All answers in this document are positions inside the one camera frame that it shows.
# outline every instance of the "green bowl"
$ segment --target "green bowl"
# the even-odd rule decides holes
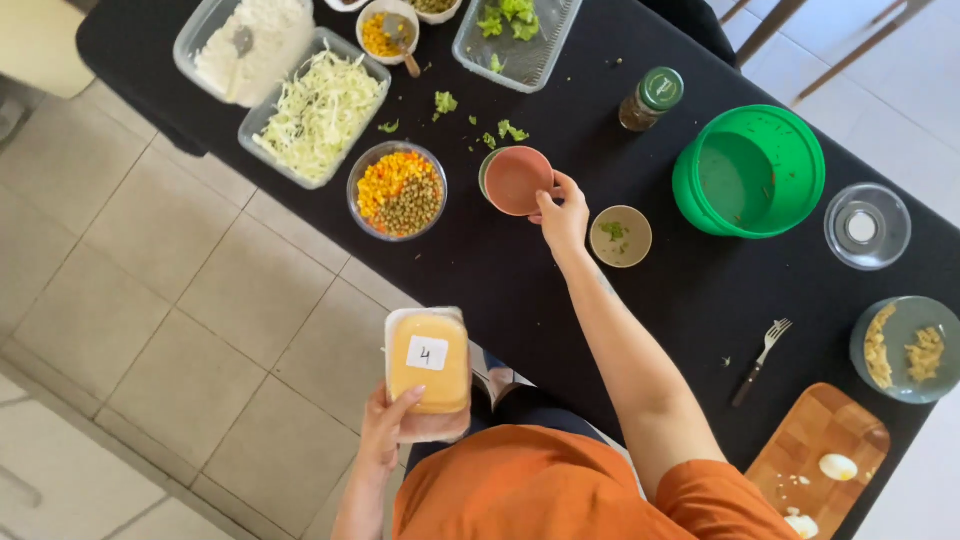
[[[768,105],[728,110],[680,154],[673,189],[684,217],[705,233],[768,238],[816,208],[824,153],[796,114]]]
[[[893,385],[880,388],[867,371],[867,359],[864,357],[863,346],[870,323],[880,310],[890,303],[897,304],[897,311],[883,326],[883,343],[887,346],[887,361],[893,370],[890,374]],[[940,356],[937,377],[916,382],[907,373],[910,361],[903,347],[916,343],[916,331],[929,327],[936,328],[944,340],[944,353]],[[850,359],[860,378],[877,392],[907,404],[922,405],[936,402],[946,396],[957,382],[960,382],[960,320],[957,320],[956,315],[948,307],[923,296],[901,296],[877,302],[864,311],[853,327],[850,338]]]
[[[480,163],[480,174],[479,174],[480,192],[483,193],[483,196],[486,197],[488,201],[490,200],[490,197],[487,196],[487,185],[484,182],[484,177],[487,176],[487,167],[490,166],[490,162],[493,161],[493,158],[496,157],[497,154],[499,154],[500,152],[503,152],[507,148],[510,148],[510,147],[504,146],[503,148],[497,148],[496,150],[490,152],[489,156],[484,158],[483,163]]]

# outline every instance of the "green jar lid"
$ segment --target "green jar lid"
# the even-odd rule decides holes
[[[669,67],[655,67],[643,76],[640,98],[653,110],[670,110],[684,97],[684,79]]]

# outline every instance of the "wooden cutting board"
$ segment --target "wooden cutting board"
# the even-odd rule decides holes
[[[788,515],[789,506],[800,509],[817,522],[816,540],[829,540],[889,450],[883,423],[834,386],[819,382],[793,405],[746,476],[780,515]],[[820,458],[826,454],[852,459],[856,478],[843,482],[824,475]]]

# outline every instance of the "pink bowl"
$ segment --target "pink bowl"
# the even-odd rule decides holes
[[[509,215],[530,215],[540,209],[537,192],[553,187],[553,167],[529,146],[511,146],[497,154],[484,175],[487,197]]]

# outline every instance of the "boiled egg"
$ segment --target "boiled egg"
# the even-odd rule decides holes
[[[839,481],[856,478],[856,463],[845,455],[827,454],[821,457],[820,470],[829,478]]]
[[[797,534],[800,534],[801,538],[813,538],[820,532],[817,522],[810,516],[786,516],[783,519],[787,525],[797,531]]]

